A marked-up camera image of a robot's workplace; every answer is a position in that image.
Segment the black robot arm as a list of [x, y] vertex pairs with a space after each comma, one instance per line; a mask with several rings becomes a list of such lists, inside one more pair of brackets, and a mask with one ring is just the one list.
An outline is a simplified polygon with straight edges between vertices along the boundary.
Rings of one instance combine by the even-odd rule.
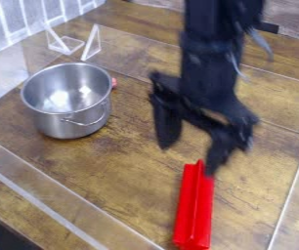
[[264, 0], [186, 0], [180, 33], [181, 74], [149, 74], [159, 146], [179, 140], [190, 122], [211, 136], [206, 174], [214, 176], [235, 149], [254, 143], [259, 116], [235, 92], [244, 36], [262, 21]]

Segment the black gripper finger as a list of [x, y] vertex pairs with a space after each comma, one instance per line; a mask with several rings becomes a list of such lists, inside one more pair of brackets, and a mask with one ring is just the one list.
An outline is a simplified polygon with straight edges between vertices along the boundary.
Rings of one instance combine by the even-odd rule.
[[183, 120], [177, 107], [159, 97], [151, 97], [155, 133], [159, 147], [167, 150], [177, 142], [181, 135]]
[[236, 129], [234, 126], [215, 128], [210, 132], [211, 146], [207, 156], [206, 175], [214, 176], [228, 161], [235, 149], [247, 151], [254, 146], [254, 128]]

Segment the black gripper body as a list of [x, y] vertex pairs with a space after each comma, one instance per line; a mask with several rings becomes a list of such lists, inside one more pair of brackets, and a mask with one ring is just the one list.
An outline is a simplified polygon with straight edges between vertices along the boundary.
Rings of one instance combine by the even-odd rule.
[[208, 133], [223, 126], [254, 128], [259, 116], [236, 94], [244, 37], [203, 40], [184, 32], [180, 47], [181, 73], [173, 76], [152, 71], [149, 97], [173, 104], [183, 123], [190, 122]]

